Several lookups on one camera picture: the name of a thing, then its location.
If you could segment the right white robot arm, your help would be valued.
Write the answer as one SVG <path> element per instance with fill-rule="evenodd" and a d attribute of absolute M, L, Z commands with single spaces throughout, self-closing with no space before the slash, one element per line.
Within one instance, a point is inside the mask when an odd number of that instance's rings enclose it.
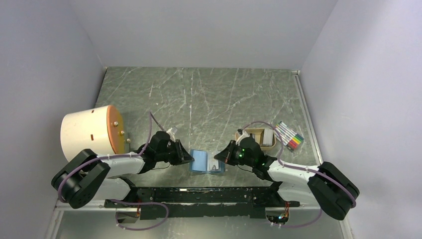
<path fill-rule="evenodd" d="M 251 137 L 231 140 L 214 159 L 232 166 L 246 165 L 262 180 L 271 182 L 269 201 L 318 205 L 328 216 L 343 220 L 356 207 L 358 188 L 332 163 L 304 166 L 270 156 Z"/>

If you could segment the blue leather card holder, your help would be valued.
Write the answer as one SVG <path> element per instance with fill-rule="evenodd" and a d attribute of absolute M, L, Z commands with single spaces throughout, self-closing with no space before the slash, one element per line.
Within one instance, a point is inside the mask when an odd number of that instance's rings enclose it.
<path fill-rule="evenodd" d="M 203 174 L 223 174 L 225 172 L 224 163 L 220 162 L 221 172 L 219 173 L 210 173 L 207 171 L 207 160 L 210 157 L 214 157 L 218 151 L 203 151 L 197 149 L 191 149 L 190 155 L 194 158 L 194 161 L 189 163 L 189 170 L 195 173 Z"/>

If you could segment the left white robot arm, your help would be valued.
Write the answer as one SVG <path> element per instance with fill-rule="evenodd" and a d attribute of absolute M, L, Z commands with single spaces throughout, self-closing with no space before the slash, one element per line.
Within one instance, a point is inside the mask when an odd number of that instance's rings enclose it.
<path fill-rule="evenodd" d="M 91 200 L 110 200 L 131 207 L 138 203 L 137 187 L 126 174 L 143 174 L 158 162 L 170 165 L 190 163 L 194 158 L 178 139 L 166 131 L 157 131 L 137 150 L 98 156 L 91 149 L 80 151 L 51 180 L 59 200 L 73 209 Z"/>

